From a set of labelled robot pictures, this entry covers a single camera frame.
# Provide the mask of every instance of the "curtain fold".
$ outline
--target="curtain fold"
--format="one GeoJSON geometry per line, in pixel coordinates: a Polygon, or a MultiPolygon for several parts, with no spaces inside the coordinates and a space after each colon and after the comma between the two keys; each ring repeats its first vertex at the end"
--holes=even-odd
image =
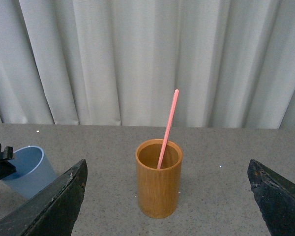
{"type": "Polygon", "coordinates": [[[0,122],[295,130],[295,0],[0,1],[0,122]]]}

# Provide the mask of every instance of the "drinking straw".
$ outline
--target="drinking straw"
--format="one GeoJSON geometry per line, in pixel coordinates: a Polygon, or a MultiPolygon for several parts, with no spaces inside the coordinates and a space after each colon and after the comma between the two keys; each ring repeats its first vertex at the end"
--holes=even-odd
{"type": "Polygon", "coordinates": [[[166,144],[167,144],[169,131],[170,131],[171,126],[172,126],[174,112],[175,112],[175,108],[176,108],[176,103],[177,103],[177,100],[178,100],[178,94],[179,94],[179,90],[176,89],[175,92],[174,92],[174,97],[173,97],[173,101],[172,101],[171,112],[169,113],[169,118],[168,118],[167,127],[166,127],[166,131],[165,131],[164,139],[163,139],[161,153],[160,153],[159,159],[158,159],[158,164],[157,164],[158,169],[160,169],[161,165],[162,165],[164,152],[165,152],[165,147],[166,147],[166,144]]]}

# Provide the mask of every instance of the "gray countertop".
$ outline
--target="gray countertop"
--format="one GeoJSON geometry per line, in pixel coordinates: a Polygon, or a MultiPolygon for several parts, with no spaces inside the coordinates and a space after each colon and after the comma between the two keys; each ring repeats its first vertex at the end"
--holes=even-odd
{"type": "MultiPolygon", "coordinates": [[[[152,219],[137,204],[135,150],[164,132],[164,127],[0,124],[0,143],[14,150],[42,147],[58,175],[87,160],[73,236],[270,235],[247,167],[256,159],[295,183],[295,132],[173,127],[170,140],[184,155],[178,206],[171,216],[152,219]]],[[[25,201],[0,181],[0,219],[25,201]]]]}

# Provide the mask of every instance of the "wooden cup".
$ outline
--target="wooden cup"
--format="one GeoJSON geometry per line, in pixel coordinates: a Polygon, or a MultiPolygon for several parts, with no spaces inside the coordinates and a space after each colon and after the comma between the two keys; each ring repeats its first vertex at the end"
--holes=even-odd
{"type": "Polygon", "coordinates": [[[157,169],[162,143],[162,139],[147,140],[136,150],[139,207],[152,218],[171,215],[178,201],[182,150],[167,141],[161,169],[157,169]]]}

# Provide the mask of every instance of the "cup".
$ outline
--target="cup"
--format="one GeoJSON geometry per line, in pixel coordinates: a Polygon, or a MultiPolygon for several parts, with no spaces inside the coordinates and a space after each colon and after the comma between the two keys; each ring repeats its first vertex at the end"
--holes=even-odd
{"type": "Polygon", "coordinates": [[[57,178],[42,148],[28,146],[14,153],[15,159],[8,162],[15,166],[16,172],[2,180],[26,199],[35,196],[57,178]]]}
{"type": "Polygon", "coordinates": [[[138,203],[141,211],[151,218],[171,215],[178,202],[182,150],[167,141],[161,169],[157,169],[162,144],[162,139],[151,139],[136,150],[138,203]]]}

